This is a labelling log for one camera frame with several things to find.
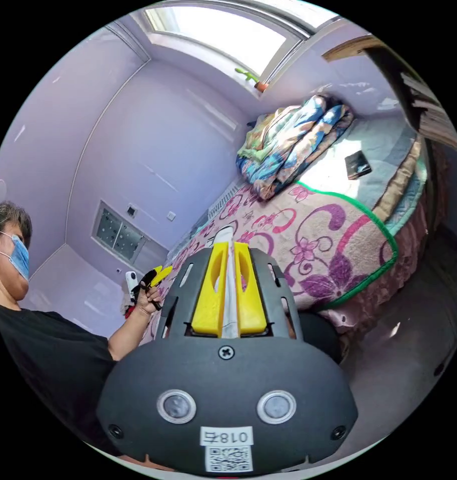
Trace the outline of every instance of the yellow part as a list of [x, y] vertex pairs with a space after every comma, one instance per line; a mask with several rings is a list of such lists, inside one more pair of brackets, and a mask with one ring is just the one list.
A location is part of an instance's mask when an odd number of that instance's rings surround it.
[[158, 266], [158, 267], [154, 268], [154, 270], [157, 272], [157, 275], [155, 276], [155, 278], [150, 283], [150, 285], [152, 285], [153, 287], [158, 285], [164, 278], [166, 278], [170, 275], [170, 273], [172, 271], [172, 267], [168, 266], [167, 268], [164, 268], [162, 270], [162, 267]]
[[[249, 246], [235, 242], [235, 290], [237, 295], [239, 335], [261, 334], [267, 328], [264, 307], [260, 298]], [[246, 283], [242, 288], [242, 277]]]
[[222, 337], [228, 254], [228, 242], [213, 245], [191, 323], [193, 331], [197, 334]]

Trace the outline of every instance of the qr code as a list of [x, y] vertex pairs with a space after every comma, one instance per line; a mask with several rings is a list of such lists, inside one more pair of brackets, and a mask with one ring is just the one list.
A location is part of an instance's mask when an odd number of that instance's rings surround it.
[[216, 473], [252, 472], [251, 447], [205, 447], [205, 469]]

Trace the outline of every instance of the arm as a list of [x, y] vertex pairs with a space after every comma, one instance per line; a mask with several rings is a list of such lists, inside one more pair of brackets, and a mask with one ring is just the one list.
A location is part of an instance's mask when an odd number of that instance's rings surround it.
[[108, 339], [108, 351], [114, 360], [121, 360], [139, 346], [152, 314], [156, 311], [152, 301], [162, 301], [157, 288], [153, 287], [147, 293], [141, 288], [133, 312]]

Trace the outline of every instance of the window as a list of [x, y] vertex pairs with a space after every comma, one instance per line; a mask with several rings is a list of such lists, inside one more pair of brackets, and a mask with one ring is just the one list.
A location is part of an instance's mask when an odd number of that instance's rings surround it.
[[144, 9], [150, 32], [202, 45], [265, 83], [338, 15], [299, 0], [165, 0]]
[[95, 219], [92, 238], [142, 273], [163, 265], [168, 253], [166, 248], [138, 231], [103, 202]]
[[257, 76], [286, 40], [265, 25], [227, 11], [172, 6], [146, 12], [159, 32], [179, 35], [218, 50]]

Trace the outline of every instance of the potted plant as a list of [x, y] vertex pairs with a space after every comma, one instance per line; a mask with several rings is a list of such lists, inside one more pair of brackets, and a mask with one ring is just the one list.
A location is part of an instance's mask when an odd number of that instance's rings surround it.
[[245, 75], [245, 81], [246, 82], [248, 82], [250, 79], [252, 79], [255, 82], [254, 87], [259, 92], [263, 92], [268, 86], [266, 83], [260, 82], [259, 79], [255, 75], [253, 75], [253, 73], [250, 73], [249, 71], [242, 70], [241, 68], [236, 68], [235, 71], [238, 74]]

